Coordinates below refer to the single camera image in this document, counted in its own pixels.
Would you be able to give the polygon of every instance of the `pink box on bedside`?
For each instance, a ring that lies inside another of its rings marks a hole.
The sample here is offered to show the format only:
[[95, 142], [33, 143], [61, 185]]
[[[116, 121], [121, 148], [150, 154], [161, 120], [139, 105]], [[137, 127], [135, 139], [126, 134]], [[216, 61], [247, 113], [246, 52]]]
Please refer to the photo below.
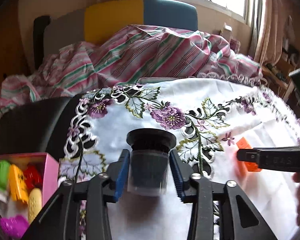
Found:
[[54, 194], [58, 187], [59, 163], [48, 153], [18, 153], [0, 155], [0, 160], [7, 160], [21, 170], [25, 170], [28, 163], [35, 164], [42, 175], [42, 206]]

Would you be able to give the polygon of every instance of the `purple toy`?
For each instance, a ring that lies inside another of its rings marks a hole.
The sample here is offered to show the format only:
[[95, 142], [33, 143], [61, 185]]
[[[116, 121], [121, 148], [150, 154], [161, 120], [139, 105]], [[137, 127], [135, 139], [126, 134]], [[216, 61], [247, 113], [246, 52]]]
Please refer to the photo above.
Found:
[[10, 218], [1, 218], [0, 226], [8, 236], [20, 239], [29, 227], [28, 221], [21, 215]]

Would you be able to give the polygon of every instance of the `window sill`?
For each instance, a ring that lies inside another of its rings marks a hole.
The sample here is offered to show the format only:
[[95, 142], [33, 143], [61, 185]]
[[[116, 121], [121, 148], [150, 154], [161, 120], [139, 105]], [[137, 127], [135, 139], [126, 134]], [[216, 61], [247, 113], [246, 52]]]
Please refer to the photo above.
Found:
[[201, 5], [201, 6], [213, 9], [215, 11], [221, 12], [223, 14], [226, 14], [229, 17], [246, 24], [246, 20], [241, 15], [236, 14], [235, 12], [230, 11], [216, 3], [213, 3], [213, 2], [210, 2], [207, 0], [177, 0], [177, 1], [185, 2], [185, 3], [189, 3], [189, 4]]

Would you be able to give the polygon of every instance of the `striped blanket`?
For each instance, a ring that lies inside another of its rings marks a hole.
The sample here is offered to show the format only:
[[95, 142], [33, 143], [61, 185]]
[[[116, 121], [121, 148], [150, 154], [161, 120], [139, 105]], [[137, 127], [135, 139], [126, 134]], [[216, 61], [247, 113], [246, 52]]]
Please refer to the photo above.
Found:
[[259, 64], [236, 55], [218, 35], [165, 27], [129, 25], [102, 46], [79, 42], [45, 58], [31, 76], [6, 78], [0, 91], [0, 118], [15, 106], [69, 96], [143, 77], [185, 78], [261, 75]]

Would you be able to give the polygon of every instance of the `jar with black lid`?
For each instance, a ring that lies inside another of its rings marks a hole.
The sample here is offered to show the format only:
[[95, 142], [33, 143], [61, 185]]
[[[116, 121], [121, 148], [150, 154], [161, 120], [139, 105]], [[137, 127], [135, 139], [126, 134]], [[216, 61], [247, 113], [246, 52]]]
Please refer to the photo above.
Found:
[[138, 195], [159, 196], [166, 193], [169, 152], [176, 137], [165, 130], [142, 128], [130, 131], [131, 146], [128, 191]]

